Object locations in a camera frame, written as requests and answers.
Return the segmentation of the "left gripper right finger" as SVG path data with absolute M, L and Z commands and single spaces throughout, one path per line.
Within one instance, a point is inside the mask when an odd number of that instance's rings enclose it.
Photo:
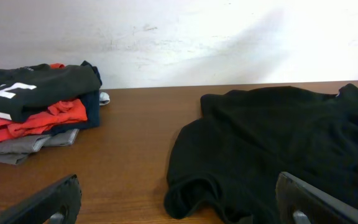
M 358 209 L 288 172 L 279 174 L 275 194 L 284 223 L 358 224 Z

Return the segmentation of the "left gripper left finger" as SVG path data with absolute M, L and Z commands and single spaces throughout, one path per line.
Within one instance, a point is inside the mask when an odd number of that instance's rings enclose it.
M 81 187 L 70 174 L 0 213 L 0 224 L 74 224 L 81 208 Z

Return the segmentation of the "black Sydrogen t-shirt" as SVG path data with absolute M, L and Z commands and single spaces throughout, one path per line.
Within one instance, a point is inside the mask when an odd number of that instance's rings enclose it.
M 181 129 L 171 151 L 171 217 L 209 205 L 226 223 L 279 223 L 281 172 L 358 209 L 358 87 L 232 90 L 200 103 L 202 117 Z

